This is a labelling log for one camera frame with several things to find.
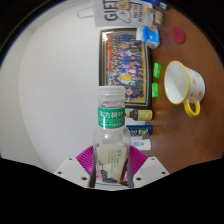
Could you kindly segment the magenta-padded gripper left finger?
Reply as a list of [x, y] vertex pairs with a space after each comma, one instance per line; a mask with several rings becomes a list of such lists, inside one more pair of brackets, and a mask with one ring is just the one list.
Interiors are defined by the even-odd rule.
[[78, 186], [94, 188], [96, 167], [93, 147], [88, 147], [76, 157], [68, 157], [54, 174]]

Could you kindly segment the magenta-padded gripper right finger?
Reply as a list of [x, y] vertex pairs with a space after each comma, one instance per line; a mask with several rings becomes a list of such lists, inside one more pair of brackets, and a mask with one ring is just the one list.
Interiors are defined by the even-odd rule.
[[131, 146], [127, 166], [129, 188], [140, 188], [167, 176], [169, 172], [154, 156], [147, 157]]

